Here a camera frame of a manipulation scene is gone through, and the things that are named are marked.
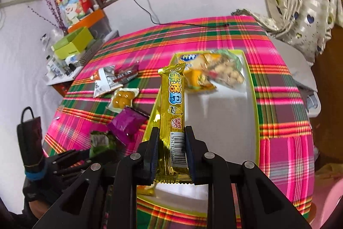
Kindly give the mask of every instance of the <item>curtain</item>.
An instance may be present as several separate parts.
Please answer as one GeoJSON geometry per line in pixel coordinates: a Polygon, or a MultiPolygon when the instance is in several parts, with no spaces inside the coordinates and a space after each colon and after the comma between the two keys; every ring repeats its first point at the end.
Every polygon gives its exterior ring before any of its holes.
{"type": "Polygon", "coordinates": [[[272,36],[303,53],[310,65],[325,49],[336,24],[343,27],[341,0],[266,0],[269,17],[248,10],[233,14],[252,15],[272,36]]]}

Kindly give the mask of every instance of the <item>metal screw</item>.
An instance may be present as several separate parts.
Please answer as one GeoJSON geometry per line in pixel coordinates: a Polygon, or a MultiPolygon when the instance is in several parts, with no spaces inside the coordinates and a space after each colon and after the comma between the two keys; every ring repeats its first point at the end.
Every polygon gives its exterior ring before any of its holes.
{"type": "Polygon", "coordinates": [[[97,170],[100,169],[100,167],[101,167],[101,165],[100,165],[99,163],[93,163],[93,164],[91,165],[90,168],[91,168],[93,171],[97,171],[97,170]]]}
{"type": "Polygon", "coordinates": [[[214,153],[208,151],[208,152],[205,153],[205,157],[206,157],[207,159],[212,159],[212,158],[214,158],[214,153]]]}
{"type": "Polygon", "coordinates": [[[245,166],[246,168],[248,168],[248,169],[253,169],[253,168],[255,167],[255,164],[254,164],[253,162],[251,162],[251,161],[246,161],[246,162],[244,163],[244,166],[245,166]]]}
{"type": "Polygon", "coordinates": [[[135,152],[135,153],[132,153],[132,154],[130,155],[130,157],[131,157],[131,159],[133,159],[133,160],[137,160],[137,159],[141,158],[141,155],[140,155],[138,152],[135,152]]]}

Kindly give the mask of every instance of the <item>black strap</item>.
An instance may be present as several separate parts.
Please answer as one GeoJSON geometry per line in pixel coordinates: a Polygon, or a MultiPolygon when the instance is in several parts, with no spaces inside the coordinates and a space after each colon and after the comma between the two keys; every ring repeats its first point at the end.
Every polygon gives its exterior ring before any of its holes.
{"type": "Polygon", "coordinates": [[[29,107],[26,107],[26,108],[23,110],[23,112],[22,112],[21,123],[23,123],[24,114],[25,114],[25,112],[26,112],[27,110],[30,110],[30,111],[31,111],[32,118],[33,118],[33,119],[35,118],[35,117],[33,116],[33,111],[32,111],[32,109],[31,109],[31,107],[30,107],[30,106],[29,106],[29,107]]]}

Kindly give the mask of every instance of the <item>purple snack package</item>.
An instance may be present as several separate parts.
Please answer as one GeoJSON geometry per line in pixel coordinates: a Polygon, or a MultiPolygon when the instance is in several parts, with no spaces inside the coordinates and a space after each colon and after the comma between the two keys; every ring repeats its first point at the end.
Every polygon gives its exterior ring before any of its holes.
{"type": "Polygon", "coordinates": [[[120,142],[127,145],[131,141],[134,141],[133,135],[146,120],[147,118],[145,116],[125,106],[107,127],[120,142]]]}

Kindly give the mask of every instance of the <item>plaid tablecloth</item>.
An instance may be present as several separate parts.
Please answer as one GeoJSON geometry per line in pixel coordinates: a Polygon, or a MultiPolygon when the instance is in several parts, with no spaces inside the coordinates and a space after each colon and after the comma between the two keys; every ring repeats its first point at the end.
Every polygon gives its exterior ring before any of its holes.
{"type": "MultiPolygon", "coordinates": [[[[51,156],[90,147],[89,133],[106,130],[115,113],[105,107],[110,94],[93,98],[89,77],[99,67],[124,67],[139,61],[139,75],[128,87],[140,88],[134,105],[151,112],[161,84],[157,70],[174,53],[193,50],[241,49],[245,52],[257,99],[260,126],[260,169],[304,215],[309,212],[314,183],[313,140],[306,110],[281,56],[252,17],[229,16],[182,21],[204,28],[171,24],[155,26],[109,41],[78,75],[64,98],[58,120],[52,122],[43,144],[51,156]]],[[[142,137],[146,124],[138,132],[142,137]]],[[[136,146],[128,147],[127,154],[136,146]]],[[[206,219],[154,206],[138,199],[139,228],[205,227],[206,219]]]]}

